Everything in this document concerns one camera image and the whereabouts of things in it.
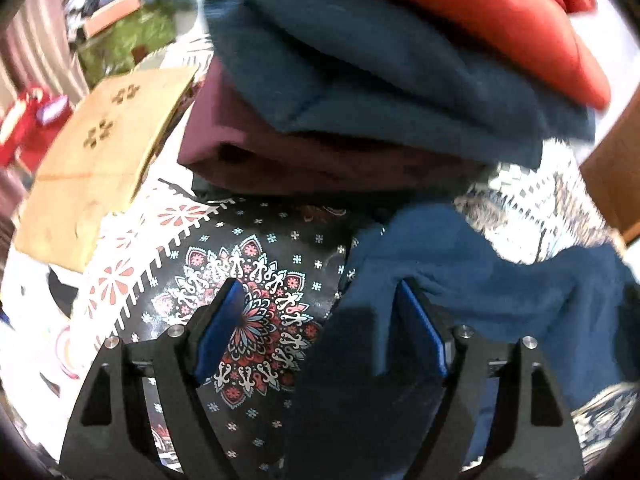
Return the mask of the maroon folded garment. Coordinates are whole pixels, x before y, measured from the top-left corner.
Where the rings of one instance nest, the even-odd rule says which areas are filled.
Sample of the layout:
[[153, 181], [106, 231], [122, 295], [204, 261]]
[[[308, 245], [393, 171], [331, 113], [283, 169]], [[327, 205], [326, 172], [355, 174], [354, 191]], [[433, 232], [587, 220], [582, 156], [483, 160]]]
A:
[[194, 101], [178, 163], [233, 193], [393, 191], [468, 182], [487, 166], [399, 144], [274, 130], [237, 92], [221, 62], [210, 62]]

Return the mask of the orange box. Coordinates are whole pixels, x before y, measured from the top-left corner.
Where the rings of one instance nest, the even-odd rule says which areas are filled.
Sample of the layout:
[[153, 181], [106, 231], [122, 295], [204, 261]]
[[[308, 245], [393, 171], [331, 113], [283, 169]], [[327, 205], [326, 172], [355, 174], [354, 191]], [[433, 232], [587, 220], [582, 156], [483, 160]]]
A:
[[84, 21], [82, 30], [87, 38], [91, 38], [141, 7], [141, 0], [114, 0], [89, 16]]

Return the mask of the red folded garment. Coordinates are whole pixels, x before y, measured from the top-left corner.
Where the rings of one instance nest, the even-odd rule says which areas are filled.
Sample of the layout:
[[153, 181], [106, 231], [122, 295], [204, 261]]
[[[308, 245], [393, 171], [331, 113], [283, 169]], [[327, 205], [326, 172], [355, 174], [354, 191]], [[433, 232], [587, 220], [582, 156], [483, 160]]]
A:
[[611, 88], [570, 16], [597, 0], [411, 0], [493, 46], [574, 102], [605, 110]]

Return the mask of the dark teal folded garment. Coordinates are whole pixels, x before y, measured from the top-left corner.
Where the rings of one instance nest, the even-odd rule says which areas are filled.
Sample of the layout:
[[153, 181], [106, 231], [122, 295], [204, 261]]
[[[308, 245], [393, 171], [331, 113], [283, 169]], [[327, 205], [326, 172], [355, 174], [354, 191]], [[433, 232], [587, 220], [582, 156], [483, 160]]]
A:
[[283, 133], [528, 168], [545, 140], [596, 135], [592, 108], [405, 0], [203, 0], [203, 10], [236, 91]]

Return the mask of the patchwork patterned bedspread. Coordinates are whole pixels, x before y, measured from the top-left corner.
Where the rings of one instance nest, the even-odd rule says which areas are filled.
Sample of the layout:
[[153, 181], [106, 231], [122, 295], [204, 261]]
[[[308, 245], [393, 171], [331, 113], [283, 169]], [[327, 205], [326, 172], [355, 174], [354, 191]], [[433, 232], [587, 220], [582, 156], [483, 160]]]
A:
[[[61, 392], [78, 393], [108, 336], [157, 337], [189, 321], [222, 282], [250, 291], [242, 324], [202, 393], [222, 446], [244, 479], [277, 463], [276, 435], [295, 374], [347, 275], [355, 241], [348, 213], [304, 207], [297, 196], [239, 196], [211, 188], [177, 165], [176, 129], [131, 206], [104, 220], [78, 280], [70, 326], [58, 338]], [[570, 246], [614, 243], [570, 148], [548, 141], [537, 170], [502, 165], [435, 182], [506, 260], [533, 264]]]

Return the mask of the navy patterned hoodie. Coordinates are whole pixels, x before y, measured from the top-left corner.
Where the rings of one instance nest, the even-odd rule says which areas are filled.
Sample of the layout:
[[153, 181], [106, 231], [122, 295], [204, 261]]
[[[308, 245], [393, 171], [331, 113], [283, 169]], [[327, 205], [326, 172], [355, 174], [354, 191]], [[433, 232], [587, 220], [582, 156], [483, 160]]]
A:
[[570, 414], [639, 377], [639, 286], [608, 245], [516, 264], [454, 208], [368, 229], [300, 372], [288, 479], [576, 479]]

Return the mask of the red plush toy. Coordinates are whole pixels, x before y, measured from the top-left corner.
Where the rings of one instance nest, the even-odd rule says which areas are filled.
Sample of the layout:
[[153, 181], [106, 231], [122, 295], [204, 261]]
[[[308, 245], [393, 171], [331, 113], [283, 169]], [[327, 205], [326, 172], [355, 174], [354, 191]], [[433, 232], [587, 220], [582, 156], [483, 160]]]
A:
[[18, 165], [34, 174], [73, 115], [65, 94], [32, 86], [22, 92], [1, 123], [1, 166]]

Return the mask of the green patterned cloth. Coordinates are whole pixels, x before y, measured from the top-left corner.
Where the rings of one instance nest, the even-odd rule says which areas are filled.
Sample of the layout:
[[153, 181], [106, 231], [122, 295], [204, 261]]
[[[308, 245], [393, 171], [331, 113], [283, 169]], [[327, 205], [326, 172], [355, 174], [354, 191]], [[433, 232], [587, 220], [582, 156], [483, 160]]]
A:
[[172, 15], [160, 6], [142, 6], [96, 36], [78, 44], [76, 52], [86, 83], [130, 72], [149, 53], [177, 37]]

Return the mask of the striped maroon curtain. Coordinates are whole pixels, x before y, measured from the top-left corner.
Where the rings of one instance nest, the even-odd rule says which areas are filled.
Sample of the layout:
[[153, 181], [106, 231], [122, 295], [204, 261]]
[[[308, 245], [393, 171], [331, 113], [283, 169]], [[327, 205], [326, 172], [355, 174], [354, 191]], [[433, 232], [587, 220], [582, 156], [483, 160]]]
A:
[[[88, 93], [70, 52], [65, 0], [25, 0], [1, 32], [1, 122], [18, 96], [32, 86], [65, 94], [73, 107]], [[10, 220], [25, 195], [22, 181], [1, 166], [1, 218]]]

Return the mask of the brown wooden door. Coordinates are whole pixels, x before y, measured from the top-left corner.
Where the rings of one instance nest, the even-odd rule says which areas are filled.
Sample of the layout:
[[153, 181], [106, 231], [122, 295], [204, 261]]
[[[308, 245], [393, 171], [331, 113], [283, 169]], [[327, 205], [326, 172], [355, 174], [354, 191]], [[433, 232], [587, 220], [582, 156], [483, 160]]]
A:
[[609, 226], [626, 244], [639, 237], [639, 101], [580, 167], [587, 190]]

